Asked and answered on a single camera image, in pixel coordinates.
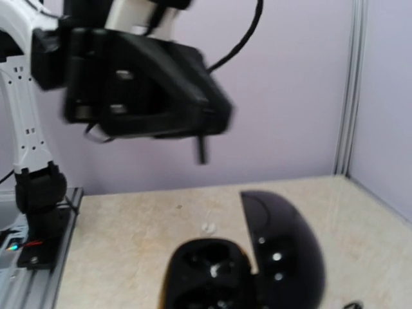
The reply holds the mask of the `right aluminium frame post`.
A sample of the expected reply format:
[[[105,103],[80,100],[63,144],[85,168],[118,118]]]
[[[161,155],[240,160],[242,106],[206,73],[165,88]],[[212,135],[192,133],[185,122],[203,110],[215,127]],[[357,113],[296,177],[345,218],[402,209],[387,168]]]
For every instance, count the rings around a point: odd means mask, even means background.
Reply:
[[[355,140],[355,126],[359,110],[362,69],[368,22],[366,0],[352,1],[348,64],[342,103],[341,122],[333,173],[348,177]]]

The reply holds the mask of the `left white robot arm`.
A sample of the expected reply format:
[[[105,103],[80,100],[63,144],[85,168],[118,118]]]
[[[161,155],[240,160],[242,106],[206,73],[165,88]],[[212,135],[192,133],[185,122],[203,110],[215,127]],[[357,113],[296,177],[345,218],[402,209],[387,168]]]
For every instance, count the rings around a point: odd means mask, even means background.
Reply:
[[[206,137],[224,133],[232,104],[201,53],[174,42],[189,1],[1,2],[1,94],[12,121],[15,197],[29,236],[60,236],[67,182],[44,141],[34,88],[65,89],[62,115],[106,141],[189,138],[206,162]]]

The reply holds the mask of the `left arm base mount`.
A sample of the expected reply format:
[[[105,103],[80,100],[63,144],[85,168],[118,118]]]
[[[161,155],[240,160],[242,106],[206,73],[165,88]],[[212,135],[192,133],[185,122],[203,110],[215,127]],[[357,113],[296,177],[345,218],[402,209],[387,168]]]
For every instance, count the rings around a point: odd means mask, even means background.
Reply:
[[[76,207],[57,207],[50,212],[27,214],[28,237],[17,260],[19,268],[53,270],[70,230],[70,220],[77,217]]]

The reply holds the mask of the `black earbud charging case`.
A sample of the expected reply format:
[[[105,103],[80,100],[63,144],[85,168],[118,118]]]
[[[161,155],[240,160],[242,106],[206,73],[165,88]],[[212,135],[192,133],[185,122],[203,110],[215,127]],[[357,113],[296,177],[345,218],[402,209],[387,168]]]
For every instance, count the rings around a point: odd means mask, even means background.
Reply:
[[[321,246],[285,197],[240,192],[252,245],[225,238],[182,243],[171,255],[160,308],[318,308],[326,286]]]

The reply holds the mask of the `front aluminium rail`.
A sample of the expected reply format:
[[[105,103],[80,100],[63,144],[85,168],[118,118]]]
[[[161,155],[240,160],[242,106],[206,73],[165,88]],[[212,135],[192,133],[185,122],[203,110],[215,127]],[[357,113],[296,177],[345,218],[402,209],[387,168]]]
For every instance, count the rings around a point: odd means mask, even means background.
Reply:
[[[14,193],[1,193],[1,308],[55,308],[84,190],[69,188],[58,204],[64,228],[43,246],[21,248],[28,241],[28,222]]]

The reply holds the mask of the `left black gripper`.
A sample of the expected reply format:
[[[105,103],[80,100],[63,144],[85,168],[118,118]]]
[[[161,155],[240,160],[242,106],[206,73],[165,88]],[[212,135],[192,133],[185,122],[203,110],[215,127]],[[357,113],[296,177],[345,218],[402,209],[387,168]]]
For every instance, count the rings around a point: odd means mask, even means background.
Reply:
[[[195,48],[114,33],[102,52],[93,50],[94,28],[32,32],[30,69],[45,91],[64,88],[62,116],[93,123],[112,138],[159,139],[220,135],[229,127],[232,104],[209,75]]]

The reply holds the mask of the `white earbud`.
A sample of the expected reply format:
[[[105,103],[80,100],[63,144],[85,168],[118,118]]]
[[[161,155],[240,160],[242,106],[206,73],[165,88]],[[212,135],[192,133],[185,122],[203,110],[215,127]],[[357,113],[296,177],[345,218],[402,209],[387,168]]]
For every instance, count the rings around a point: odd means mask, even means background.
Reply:
[[[203,235],[208,235],[211,236],[213,234],[215,234],[217,231],[217,227],[215,223],[204,223],[201,226],[201,233]]]

